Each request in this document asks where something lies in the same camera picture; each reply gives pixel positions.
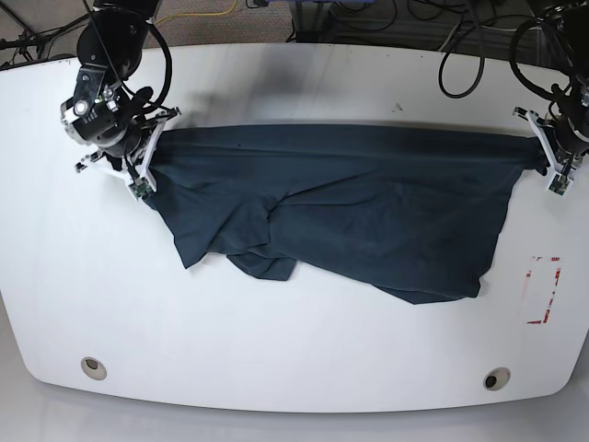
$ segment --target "white tabletop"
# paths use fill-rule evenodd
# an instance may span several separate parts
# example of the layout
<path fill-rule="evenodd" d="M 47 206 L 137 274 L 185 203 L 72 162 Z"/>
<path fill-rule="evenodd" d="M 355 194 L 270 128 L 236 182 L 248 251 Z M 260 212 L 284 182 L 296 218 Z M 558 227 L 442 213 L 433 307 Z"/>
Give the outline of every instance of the white tabletop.
<path fill-rule="evenodd" d="M 239 44 L 172 54 L 167 105 L 183 115 L 168 128 L 354 122 L 530 134 L 513 108 L 547 106 L 493 60 L 472 96 L 452 100 L 438 90 L 435 52 Z M 468 87 L 476 65 L 453 57 L 448 89 Z M 524 174 L 477 299 L 412 306 L 304 264 L 289 282 L 258 281 L 218 255 L 186 271 L 157 213 L 111 177 L 74 173 L 89 150 L 65 134 L 59 107 L 77 69 L 0 73 L 0 290 L 35 378 L 147 401 L 315 413 L 509 401 L 567 383 L 589 328 L 583 174 L 564 200 Z M 146 51 L 130 86 L 157 87 L 163 72 L 160 52 Z M 525 73 L 545 87 L 561 80 Z M 546 310 L 557 268 L 549 321 L 528 324 Z M 106 366 L 105 380 L 82 372 L 86 356 Z M 500 366 L 509 384 L 485 390 Z"/>

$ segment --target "screw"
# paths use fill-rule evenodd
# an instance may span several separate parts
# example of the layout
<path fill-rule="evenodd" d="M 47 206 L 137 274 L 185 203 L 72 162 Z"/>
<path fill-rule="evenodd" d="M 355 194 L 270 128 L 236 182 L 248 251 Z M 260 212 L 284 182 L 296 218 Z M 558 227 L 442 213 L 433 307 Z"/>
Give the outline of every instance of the screw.
<path fill-rule="evenodd" d="M 88 104 L 80 99 L 74 107 L 74 112 L 76 115 L 84 115 L 88 109 Z"/>

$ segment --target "robotic arm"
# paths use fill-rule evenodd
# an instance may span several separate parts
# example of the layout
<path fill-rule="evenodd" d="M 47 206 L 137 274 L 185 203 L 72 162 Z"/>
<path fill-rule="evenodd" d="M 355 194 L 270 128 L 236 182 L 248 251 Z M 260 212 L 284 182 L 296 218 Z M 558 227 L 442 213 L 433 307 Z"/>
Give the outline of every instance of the robotic arm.
<path fill-rule="evenodd" d="M 580 166 L 589 149 L 589 46 L 586 44 L 589 6 L 571 0 L 527 0 L 534 18 L 515 32 L 510 45 L 509 63 L 515 77 L 527 89 L 546 99 L 549 118 L 515 108 L 514 113 L 529 121 L 549 163 L 548 189 L 564 195 L 572 185 L 572 173 Z M 519 70 L 515 62 L 517 45 L 524 33 L 540 26 L 549 40 L 559 70 L 569 78 L 563 90 L 552 85 L 551 91 L 535 85 Z M 560 115 L 552 107 L 557 105 Z"/>
<path fill-rule="evenodd" d="M 589 45 L 586 26 L 589 6 L 575 0 L 527 0 L 534 17 L 515 32 L 509 62 L 516 78 L 529 90 L 550 102 L 551 118 L 542 119 L 531 110 L 515 109 L 528 120 L 547 157 L 548 188 L 564 195 L 572 185 L 571 174 L 589 150 Z M 74 95 L 62 105 L 66 132 L 78 143 L 96 145 L 98 151 L 75 166 L 102 171 L 121 178 L 136 199 L 156 190 L 149 162 L 167 120 L 178 109 L 162 106 L 171 84 L 172 59 L 163 37 L 153 24 L 161 0 L 95 0 L 95 11 L 86 4 L 90 24 L 77 43 L 82 67 Z M 533 84 L 517 66 L 517 45 L 524 33 L 541 27 L 556 51 L 560 71 L 569 78 L 564 90 L 551 91 Z M 124 81 L 141 62 L 147 33 L 157 40 L 166 57 L 164 86 L 155 101 L 153 90 L 132 92 Z M 556 116 L 553 105 L 558 105 Z M 158 109 L 162 112 L 148 119 Z M 112 169 L 97 162 L 103 158 Z"/>
<path fill-rule="evenodd" d="M 162 106 L 171 84 L 172 58 L 152 20 L 160 3 L 161 0 L 95 1 L 96 10 L 88 9 L 90 24 L 77 43 L 82 67 L 74 95 L 62 104 L 66 132 L 80 144 L 98 147 L 96 153 L 75 165 L 76 171 L 102 169 L 124 180 L 136 199 L 156 190 L 149 161 L 164 124 L 179 114 L 178 110 Z M 152 88 L 132 92 L 124 84 L 141 62 L 148 32 L 160 44 L 166 58 L 164 86 L 153 102 Z M 156 117 L 147 117 L 158 110 L 162 111 Z M 112 169 L 98 164 L 103 157 Z"/>

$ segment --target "dark green cloth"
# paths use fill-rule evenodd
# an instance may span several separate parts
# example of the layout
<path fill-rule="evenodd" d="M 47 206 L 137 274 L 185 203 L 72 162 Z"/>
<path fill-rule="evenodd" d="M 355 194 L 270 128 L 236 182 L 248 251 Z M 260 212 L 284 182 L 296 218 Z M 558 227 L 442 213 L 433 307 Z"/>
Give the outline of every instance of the dark green cloth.
<path fill-rule="evenodd" d="M 185 267 L 224 253 L 257 278 L 296 261 L 413 304 L 476 297 L 535 140 L 359 125 L 169 131 L 152 161 Z"/>

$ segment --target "yellow cable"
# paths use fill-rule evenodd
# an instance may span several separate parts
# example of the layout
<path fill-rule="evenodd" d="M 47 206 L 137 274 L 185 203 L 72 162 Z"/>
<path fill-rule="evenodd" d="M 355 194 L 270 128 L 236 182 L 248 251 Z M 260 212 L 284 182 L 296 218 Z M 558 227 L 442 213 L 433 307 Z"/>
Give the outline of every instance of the yellow cable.
<path fill-rule="evenodd" d="M 171 16 L 160 18 L 156 21 L 156 25 L 161 25 L 162 23 L 171 20 L 172 18 L 179 18 L 179 17 L 221 17 L 226 16 L 227 14 L 231 14 L 234 9 L 237 7 L 237 3 L 239 0 L 236 0 L 235 3 L 226 11 L 221 12 L 180 12 L 178 14 L 172 14 Z"/>

